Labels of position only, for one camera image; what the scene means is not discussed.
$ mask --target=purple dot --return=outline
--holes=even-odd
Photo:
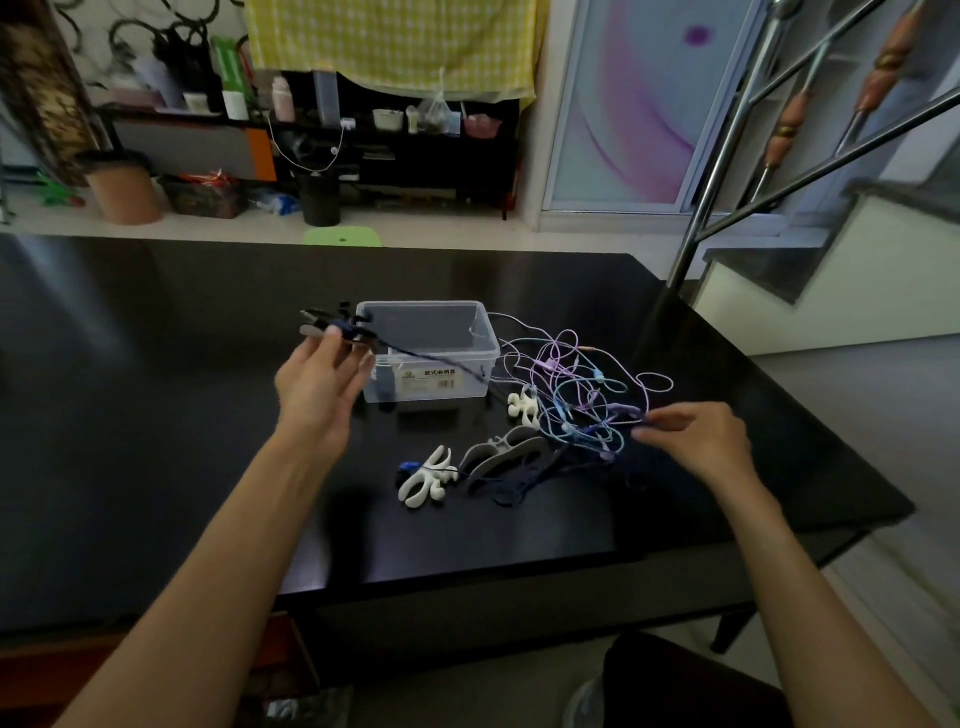
[[[686,29],[684,40],[687,45],[702,48],[713,40],[713,30],[706,25],[691,25]]]

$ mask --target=metal handrail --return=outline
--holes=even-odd
[[[930,119],[934,119],[937,116],[940,116],[941,114],[960,106],[960,89],[957,89],[946,93],[937,99],[934,99],[919,111],[916,111],[896,124],[888,126],[883,131],[874,134],[869,139],[857,144],[856,146],[853,146],[852,148],[850,148],[849,145],[855,142],[855,136],[850,136],[851,129],[848,129],[848,131],[845,133],[845,144],[837,150],[837,153],[832,159],[829,159],[800,175],[778,192],[774,192],[766,195],[765,197],[757,199],[759,193],[761,193],[763,189],[761,186],[758,189],[755,198],[748,205],[727,215],[719,222],[706,227],[707,220],[713,213],[713,207],[716,204],[717,193],[719,192],[720,186],[727,176],[733,154],[739,144],[740,136],[744,127],[746,126],[746,122],[754,106],[769,96],[770,93],[772,93],[780,85],[783,85],[785,82],[799,73],[811,60],[814,60],[811,73],[808,74],[807,79],[810,82],[810,77],[814,77],[816,75],[816,71],[819,68],[818,62],[822,62],[829,46],[837,38],[853,28],[857,23],[859,23],[871,12],[886,2],[886,0],[868,0],[867,2],[863,3],[859,8],[851,12],[849,15],[847,15],[847,17],[827,31],[827,33],[817,43],[811,46],[799,58],[791,63],[788,68],[786,68],[777,76],[777,78],[757,91],[756,86],[758,85],[759,77],[762,74],[763,69],[768,66],[774,49],[777,47],[777,40],[783,31],[784,22],[793,17],[793,15],[799,11],[802,2],[803,0],[771,0],[770,2],[762,40],[747,71],[747,81],[744,84],[740,98],[733,109],[730,125],[720,141],[719,152],[709,167],[707,183],[704,186],[700,203],[696,206],[693,211],[693,215],[690,217],[690,223],[686,229],[686,233],[684,234],[684,240],[681,244],[680,252],[677,254],[676,260],[674,260],[673,268],[671,269],[670,276],[667,279],[667,287],[674,291],[680,290],[680,287],[683,285],[684,280],[686,279],[686,274],[690,269],[690,265],[693,263],[693,258],[697,253],[697,249],[699,248],[700,244],[709,237],[712,237],[718,232],[724,231],[727,228],[736,225],[736,223],[750,217],[761,209],[783,200],[789,195],[792,195],[794,192],[797,192],[798,190],[801,190],[804,187],[822,179],[831,172],[835,172],[836,170],[847,166],[851,162],[854,162],[864,155],[869,154],[883,144],[886,144],[887,142],[916,129],[922,124],[925,124]],[[917,12],[923,4],[924,0],[917,0],[908,13]],[[881,53],[880,59],[877,61],[878,69],[880,68],[880,60],[884,58],[885,56]],[[862,111],[858,109],[857,113],[854,115],[854,120],[862,117],[862,115]],[[769,173],[769,168],[764,170],[764,176],[761,178],[762,183],[765,184],[769,181],[771,177]]]

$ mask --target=glossy tabletop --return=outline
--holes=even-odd
[[[0,236],[0,635],[149,606],[270,435],[299,311],[478,300],[725,400],[798,531],[869,530],[910,502],[626,255]],[[500,336],[520,335],[496,321]],[[519,507],[448,490],[420,510],[396,468],[457,461],[510,426],[499,401],[358,403],[281,601],[339,601],[589,568],[726,542],[706,491],[650,451],[540,485]]]

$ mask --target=brown patterned curtain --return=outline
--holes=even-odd
[[[66,184],[84,184],[74,156],[101,146],[83,87],[45,0],[4,0],[0,93],[34,152]]]

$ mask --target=green plastic stool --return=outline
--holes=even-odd
[[[303,236],[303,245],[333,245],[340,248],[382,248],[380,236],[371,228],[337,226],[311,228]]]

